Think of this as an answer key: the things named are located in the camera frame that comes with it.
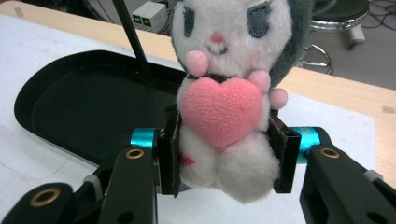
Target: pink nose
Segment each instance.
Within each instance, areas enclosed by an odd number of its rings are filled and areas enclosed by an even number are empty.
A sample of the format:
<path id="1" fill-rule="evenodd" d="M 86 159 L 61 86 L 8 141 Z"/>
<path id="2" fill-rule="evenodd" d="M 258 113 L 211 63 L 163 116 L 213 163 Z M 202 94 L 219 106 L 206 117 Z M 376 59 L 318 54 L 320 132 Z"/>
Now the pink nose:
<path id="1" fill-rule="evenodd" d="M 222 37 L 222 35 L 220 35 L 219 33 L 215 32 L 215 33 L 212 34 L 212 36 L 210 36 L 210 40 L 213 43 L 221 44 L 224 41 L 224 38 Z"/>

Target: black stool seat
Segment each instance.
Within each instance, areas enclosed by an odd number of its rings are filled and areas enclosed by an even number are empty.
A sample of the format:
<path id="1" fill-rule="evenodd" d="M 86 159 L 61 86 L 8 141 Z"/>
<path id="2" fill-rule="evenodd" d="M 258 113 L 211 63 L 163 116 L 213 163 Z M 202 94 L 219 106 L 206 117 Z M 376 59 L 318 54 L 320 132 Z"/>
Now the black stool seat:
<path id="1" fill-rule="evenodd" d="M 367 0 L 337 0 L 334 6 L 312 17 L 311 26 L 317 30 L 345 30 L 364 19 L 369 11 Z"/>

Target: pink heart cushion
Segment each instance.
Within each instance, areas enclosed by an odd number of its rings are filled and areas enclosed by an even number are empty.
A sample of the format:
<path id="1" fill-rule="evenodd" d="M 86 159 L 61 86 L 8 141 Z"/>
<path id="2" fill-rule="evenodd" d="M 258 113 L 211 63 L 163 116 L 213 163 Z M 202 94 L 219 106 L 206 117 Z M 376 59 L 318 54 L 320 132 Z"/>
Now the pink heart cushion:
<path id="1" fill-rule="evenodd" d="M 221 152 L 258 125 L 262 95 L 242 78 L 233 77 L 219 84 L 202 77 L 185 90 L 180 114 L 183 122 Z"/>

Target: plush toy eye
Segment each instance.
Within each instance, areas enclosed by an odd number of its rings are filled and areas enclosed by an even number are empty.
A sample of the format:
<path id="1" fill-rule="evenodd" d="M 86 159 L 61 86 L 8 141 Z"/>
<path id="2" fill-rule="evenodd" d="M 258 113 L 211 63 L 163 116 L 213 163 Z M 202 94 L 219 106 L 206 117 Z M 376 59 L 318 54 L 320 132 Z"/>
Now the plush toy eye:
<path id="1" fill-rule="evenodd" d="M 255 38 L 265 36 L 269 29 L 268 16 L 271 12 L 268 2 L 251 7 L 247 10 L 248 32 Z"/>
<path id="2" fill-rule="evenodd" d="M 184 36 L 190 37 L 195 24 L 195 11 L 184 7 Z"/>

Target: white plush toy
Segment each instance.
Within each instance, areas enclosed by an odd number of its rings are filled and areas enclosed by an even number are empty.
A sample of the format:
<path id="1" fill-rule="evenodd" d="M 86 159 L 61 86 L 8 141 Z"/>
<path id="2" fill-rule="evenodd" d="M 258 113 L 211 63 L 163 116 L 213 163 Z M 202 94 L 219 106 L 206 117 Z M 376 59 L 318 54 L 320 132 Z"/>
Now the white plush toy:
<path id="1" fill-rule="evenodd" d="M 180 177 L 188 186 L 220 189 L 241 203 L 273 187 L 279 165 L 266 134 L 269 111 L 288 98 L 274 86 L 296 61 L 313 6 L 295 2 L 174 2 L 172 40 L 188 73 L 177 94 Z"/>

